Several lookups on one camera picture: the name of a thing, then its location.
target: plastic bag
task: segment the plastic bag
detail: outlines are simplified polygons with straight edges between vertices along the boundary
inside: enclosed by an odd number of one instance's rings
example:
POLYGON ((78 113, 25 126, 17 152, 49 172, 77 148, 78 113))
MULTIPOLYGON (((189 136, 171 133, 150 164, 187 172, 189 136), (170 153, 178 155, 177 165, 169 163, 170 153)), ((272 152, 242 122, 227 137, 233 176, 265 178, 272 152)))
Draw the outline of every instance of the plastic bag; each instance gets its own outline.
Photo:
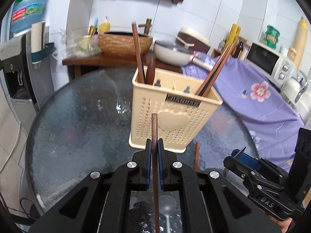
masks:
POLYGON ((82 36, 74 31, 66 32, 59 30, 63 41, 66 42, 66 48, 63 50, 56 50, 52 56, 57 60, 64 60, 68 58, 83 58, 101 53, 98 45, 97 35, 82 36))

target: purple tablecloth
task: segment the purple tablecloth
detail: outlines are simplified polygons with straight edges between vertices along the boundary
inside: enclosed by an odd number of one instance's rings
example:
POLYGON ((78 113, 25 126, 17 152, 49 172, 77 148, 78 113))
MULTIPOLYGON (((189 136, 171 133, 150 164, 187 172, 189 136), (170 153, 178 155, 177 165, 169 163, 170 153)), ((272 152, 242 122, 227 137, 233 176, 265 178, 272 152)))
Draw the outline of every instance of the purple tablecloth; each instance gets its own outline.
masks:
MULTIPOLYGON (((197 56, 210 64, 217 60, 202 53, 197 56)), ((203 80, 208 74, 193 64, 183 67, 183 73, 203 80)), ((249 130, 259 156, 289 171, 304 123, 267 78, 230 57, 214 87, 249 130)))

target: utensil holder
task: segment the utensil holder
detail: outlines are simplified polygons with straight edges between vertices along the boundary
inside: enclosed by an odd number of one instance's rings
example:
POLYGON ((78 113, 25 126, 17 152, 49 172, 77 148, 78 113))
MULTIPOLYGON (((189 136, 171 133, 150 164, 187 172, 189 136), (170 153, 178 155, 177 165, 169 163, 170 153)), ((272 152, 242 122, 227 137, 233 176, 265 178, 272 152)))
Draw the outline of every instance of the utensil holder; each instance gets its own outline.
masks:
POLYGON ((194 95, 202 80, 155 70, 153 85, 138 83, 138 70, 134 74, 129 144, 145 148, 146 139, 151 139, 151 114, 157 113, 158 137, 163 138, 164 148, 183 153, 223 101, 214 88, 206 97, 194 95))

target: yellow soap bottle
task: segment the yellow soap bottle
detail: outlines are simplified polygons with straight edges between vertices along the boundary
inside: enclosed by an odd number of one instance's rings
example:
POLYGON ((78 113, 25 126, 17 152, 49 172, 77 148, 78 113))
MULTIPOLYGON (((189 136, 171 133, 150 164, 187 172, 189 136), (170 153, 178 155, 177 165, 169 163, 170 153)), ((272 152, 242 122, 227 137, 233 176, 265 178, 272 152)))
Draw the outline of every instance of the yellow soap bottle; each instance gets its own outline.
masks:
POLYGON ((98 33, 104 33, 110 31, 110 22, 108 21, 108 17, 106 20, 98 27, 98 33))

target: white frying pan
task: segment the white frying pan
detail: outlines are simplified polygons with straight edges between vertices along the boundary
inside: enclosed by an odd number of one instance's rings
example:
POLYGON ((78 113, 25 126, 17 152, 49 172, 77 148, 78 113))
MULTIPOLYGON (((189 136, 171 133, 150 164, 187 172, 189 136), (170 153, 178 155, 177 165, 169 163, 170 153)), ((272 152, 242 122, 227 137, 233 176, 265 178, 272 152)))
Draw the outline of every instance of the white frying pan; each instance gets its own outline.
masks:
POLYGON ((176 43, 157 40, 155 41, 153 52, 158 60, 170 65, 185 66, 192 62, 209 72, 213 69, 213 66, 210 64, 194 57, 192 50, 176 43))

